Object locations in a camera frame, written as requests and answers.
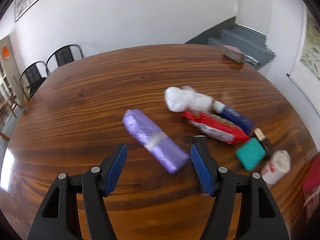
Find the card deck stack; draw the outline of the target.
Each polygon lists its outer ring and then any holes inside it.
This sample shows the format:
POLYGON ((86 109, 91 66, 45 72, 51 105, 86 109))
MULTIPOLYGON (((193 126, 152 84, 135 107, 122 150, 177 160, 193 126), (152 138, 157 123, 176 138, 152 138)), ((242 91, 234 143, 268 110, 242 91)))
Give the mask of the card deck stack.
POLYGON ((237 63, 243 63, 245 61, 245 54, 238 48, 233 46, 222 46, 223 47, 223 55, 232 59, 237 63))

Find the black metal chair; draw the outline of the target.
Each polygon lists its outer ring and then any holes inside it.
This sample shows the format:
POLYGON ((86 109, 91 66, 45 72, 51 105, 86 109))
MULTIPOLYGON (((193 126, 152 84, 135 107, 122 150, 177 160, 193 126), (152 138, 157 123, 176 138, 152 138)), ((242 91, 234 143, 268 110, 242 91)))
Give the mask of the black metal chair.
POLYGON ((21 85, 24 95, 29 100, 32 98, 41 85, 46 81, 48 77, 47 65, 44 61, 36 61, 29 65, 20 75, 19 84, 21 85), (45 75, 40 73, 38 65, 41 64, 44 66, 46 71, 45 75))
POLYGON ((76 60, 83 59, 84 54, 82 52, 82 49, 77 44, 68 44, 65 45, 56 51, 54 51, 47 59, 45 65, 46 65, 46 74, 49 76, 52 71, 49 68, 49 63, 52 61, 52 59, 55 60, 57 68, 64 66, 66 64, 72 63, 76 60))

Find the hanging scroll painting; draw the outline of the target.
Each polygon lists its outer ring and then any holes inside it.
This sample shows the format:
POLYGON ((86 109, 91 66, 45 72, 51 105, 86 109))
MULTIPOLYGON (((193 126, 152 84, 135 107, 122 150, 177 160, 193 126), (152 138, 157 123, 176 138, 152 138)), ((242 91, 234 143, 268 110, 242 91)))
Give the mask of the hanging scroll painting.
POLYGON ((287 73, 319 113, 319 29, 305 4, 301 4, 290 28, 293 35, 293 64, 287 73))

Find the white cotton ball bag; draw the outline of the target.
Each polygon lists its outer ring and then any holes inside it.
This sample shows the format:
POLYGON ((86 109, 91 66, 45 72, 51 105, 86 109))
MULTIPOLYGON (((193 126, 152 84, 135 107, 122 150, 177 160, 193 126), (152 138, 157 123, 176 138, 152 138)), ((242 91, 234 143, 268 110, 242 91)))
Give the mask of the white cotton ball bag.
POLYGON ((210 112, 214 99, 211 96, 198 93, 193 87, 168 87, 164 91, 164 101, 169 111, 181 113, 210 112))

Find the black silver rectangular case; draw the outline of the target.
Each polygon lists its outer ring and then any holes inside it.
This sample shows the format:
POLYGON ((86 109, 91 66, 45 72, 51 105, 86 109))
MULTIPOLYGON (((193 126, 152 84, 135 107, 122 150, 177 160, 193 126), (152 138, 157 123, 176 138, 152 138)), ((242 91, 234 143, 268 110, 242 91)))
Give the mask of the black silver rectangular case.
POLYGON ((206 138, 207 137, 205 135, 195 135, 195 136, 193 136, 193 143, 200 144, 201 148, 206 153, 206 155, 210 155, 209 148, 208 148, 208 145, 206 142, 206 138))

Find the grey staircase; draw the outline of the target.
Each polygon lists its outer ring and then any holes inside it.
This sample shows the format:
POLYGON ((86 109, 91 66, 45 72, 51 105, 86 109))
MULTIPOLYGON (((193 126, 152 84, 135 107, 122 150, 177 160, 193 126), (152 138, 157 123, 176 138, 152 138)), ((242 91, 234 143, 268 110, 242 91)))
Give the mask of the grey staircase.
POLYGON ((256 70, 271 62, 276 54, 268 48, 267 36, 259 31, 237 24, 235 17, 229 18, 187 41, 187 44, 209 46, 233 46, 256 60, 249 61, 256 70))

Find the dark blue lotion bottle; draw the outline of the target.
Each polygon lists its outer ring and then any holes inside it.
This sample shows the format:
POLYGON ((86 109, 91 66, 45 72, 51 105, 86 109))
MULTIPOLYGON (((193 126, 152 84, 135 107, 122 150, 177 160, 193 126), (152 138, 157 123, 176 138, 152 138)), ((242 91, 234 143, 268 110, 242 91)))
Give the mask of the dark blue lotion bottle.
POLYGON ((232 107, 219 101, 214 101, 213 110, 222 118, 234 123, 236 126, 239 126, 247 135, 251 133, 254 126, 253 122, 232 107))

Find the red snack packet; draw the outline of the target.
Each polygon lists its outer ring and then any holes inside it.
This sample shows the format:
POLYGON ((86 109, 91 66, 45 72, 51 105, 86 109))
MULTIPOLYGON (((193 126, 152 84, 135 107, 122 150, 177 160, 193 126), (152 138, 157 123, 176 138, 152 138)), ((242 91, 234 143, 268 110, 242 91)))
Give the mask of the red snack packet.
POLYGON ((182 116, 211 138, 232 145, 242 144, 249 140, 249 136, 239 126, 215 114, 184 111, 182 116))

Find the purple garbage bag roll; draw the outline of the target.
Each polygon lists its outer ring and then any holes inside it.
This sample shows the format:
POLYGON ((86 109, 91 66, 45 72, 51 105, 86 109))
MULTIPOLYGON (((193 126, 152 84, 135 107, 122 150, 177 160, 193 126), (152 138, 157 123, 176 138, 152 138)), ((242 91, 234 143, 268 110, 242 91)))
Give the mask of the purple garbage bag roll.
POLYGON ((182 169, 190 159, 189 155, 140 109, 128 109, 123 116, 123 124, 128 133, 170 174, 182 169))

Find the teal soap box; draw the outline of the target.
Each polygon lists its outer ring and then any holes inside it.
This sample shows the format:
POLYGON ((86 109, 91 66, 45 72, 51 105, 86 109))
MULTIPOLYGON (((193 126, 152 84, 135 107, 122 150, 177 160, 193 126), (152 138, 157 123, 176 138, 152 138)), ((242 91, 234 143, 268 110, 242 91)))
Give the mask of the teal soap box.
POLYGON ((251 138, 236 150, 235 155, 245 170, 251 171, 263 160, 266 151, 257 139, 251 138))

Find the white bandage roll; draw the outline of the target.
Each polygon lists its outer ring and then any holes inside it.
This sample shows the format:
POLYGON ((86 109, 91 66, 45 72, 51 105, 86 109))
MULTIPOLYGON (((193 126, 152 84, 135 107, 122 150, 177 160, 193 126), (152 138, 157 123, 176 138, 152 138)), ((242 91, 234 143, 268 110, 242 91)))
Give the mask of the white bandage roll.
POLYGON ((275 185, 291 171, 291 157, 286 150, 277 150, 261 169, 260 175, 269 186, 275 185))

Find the brown bottle gold cap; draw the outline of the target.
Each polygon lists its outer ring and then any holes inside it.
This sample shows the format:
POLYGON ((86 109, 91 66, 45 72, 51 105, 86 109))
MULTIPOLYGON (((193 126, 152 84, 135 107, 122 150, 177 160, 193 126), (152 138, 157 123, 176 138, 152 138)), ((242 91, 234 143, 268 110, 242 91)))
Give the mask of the brown bottle gold cap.
POLYGON ((266 151, 265 159, 270 159, 275 152, 274 146, 271 144, 270 140, 266 137, 266 135, 264 135, 262 130, 259 128, 254 129, 253 135, 266 151))

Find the wooden shelf unit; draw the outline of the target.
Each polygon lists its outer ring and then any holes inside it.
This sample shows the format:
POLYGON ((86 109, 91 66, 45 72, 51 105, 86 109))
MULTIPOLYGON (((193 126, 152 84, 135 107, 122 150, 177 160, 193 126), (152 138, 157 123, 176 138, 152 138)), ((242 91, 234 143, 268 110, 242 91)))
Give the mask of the wooden shelf unit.
POLYGON ((10 37, 1 39, 1 134, 3 128, 11 117, 17 118, 18 112, 23 108, 24 93, 19 83, 21 74, 10 43, 10 37))

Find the red metal storage tin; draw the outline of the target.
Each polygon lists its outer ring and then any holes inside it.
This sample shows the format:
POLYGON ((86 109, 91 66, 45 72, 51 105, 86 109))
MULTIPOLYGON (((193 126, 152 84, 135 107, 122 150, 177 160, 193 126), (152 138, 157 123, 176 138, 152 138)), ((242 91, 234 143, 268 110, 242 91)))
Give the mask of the red metal storage tin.
POLYGON ((319 207, 319 184, 320 184, 320 155, 317 154, 313 159, 310 169, 303 182, 303 194, 306 209, 306 221, 308 222, 313 213, 319 207))

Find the foil tray on stairs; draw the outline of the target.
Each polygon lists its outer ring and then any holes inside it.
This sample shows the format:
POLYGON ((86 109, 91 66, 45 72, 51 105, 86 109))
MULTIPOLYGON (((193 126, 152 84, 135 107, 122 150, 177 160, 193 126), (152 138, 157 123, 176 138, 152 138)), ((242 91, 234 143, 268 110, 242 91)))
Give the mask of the foil tray on stairs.
POLYGON ((249 55, 244 55, 244 60, 254 66, 257 66, 259 64, 259 61, 256 60, 255 58, 249 56, 249 55))

